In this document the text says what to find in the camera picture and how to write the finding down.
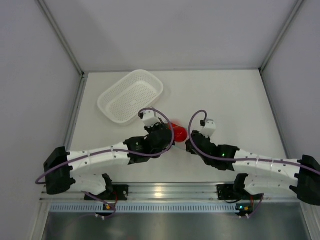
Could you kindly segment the clear zip top bag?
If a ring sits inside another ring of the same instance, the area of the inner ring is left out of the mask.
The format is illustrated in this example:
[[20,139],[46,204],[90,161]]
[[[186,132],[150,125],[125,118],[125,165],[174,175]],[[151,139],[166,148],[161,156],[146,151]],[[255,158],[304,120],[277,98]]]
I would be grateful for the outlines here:
[[[179,121],[178,119],[171,119],[170,120],[171,121],[171,123],[172,122],[174,122],[174,123],[178,123],[179,125],[181,125],[183,128],[185,128],[184,126],[183,126],[183,124],[181,123],[181,121]],[[182,151],[185,151],[186,150],[186,141],[185,142],[182,142],[182,143],[178,143],[178,142],[175,142],[175,145],[174,145],[174,147],[176,148],[176,149],[179,149],[179,150],[182,150]]]

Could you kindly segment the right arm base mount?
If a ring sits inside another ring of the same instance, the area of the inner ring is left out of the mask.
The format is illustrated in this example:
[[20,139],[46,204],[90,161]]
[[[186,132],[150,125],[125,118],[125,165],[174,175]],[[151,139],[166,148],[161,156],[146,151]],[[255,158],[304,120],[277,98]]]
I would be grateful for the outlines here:
[[218,184],[216,189],[219,200],[235,202],[251,199],[251,195],[243,187],[234,184]]

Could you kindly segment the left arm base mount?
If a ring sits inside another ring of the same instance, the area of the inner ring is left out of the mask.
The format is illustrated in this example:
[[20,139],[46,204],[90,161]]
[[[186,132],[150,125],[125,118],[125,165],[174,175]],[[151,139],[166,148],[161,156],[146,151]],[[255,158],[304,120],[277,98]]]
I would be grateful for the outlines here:
[[129,193],[129,186],[127,184],[114,184],[112,191],[107,190],[95,197],[103,201],[127,201]]

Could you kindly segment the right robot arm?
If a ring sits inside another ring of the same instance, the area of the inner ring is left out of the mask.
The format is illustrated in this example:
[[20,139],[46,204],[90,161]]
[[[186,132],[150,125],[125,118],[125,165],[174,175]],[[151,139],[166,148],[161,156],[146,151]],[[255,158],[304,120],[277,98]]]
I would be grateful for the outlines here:
[[237,174],[233,192],[240,199],[248,195],[290,195],[319,206],[320,164],[303,155],[300,159],[260,156],[232,145],[215,145],[210,137],[194,130],[186,141],[186,151],[199,156],[205,165]]

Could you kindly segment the red fake tomato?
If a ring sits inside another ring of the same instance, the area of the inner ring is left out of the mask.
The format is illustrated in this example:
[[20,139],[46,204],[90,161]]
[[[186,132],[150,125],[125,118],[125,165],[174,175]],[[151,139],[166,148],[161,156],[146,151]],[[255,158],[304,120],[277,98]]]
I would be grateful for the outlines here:
[[171,124],[174,132],[174,141],[177,143],[185,142],[188,138],[187,130],[178,123],[172,122]]

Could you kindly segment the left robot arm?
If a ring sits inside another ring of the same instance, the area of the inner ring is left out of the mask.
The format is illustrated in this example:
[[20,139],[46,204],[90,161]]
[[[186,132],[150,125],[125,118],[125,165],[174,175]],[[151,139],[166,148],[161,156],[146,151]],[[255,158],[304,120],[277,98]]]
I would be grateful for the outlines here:
[[58,195],[69,190],[87,192],[109,199],[112,180],[105,173],[110,167],[133,165],[159,158],[174,144],[169,124],[159,121],[146,126],[146,136],[131,137],[116,145],[85,151],[67,151],[57,147],[43,164],[46,192]]

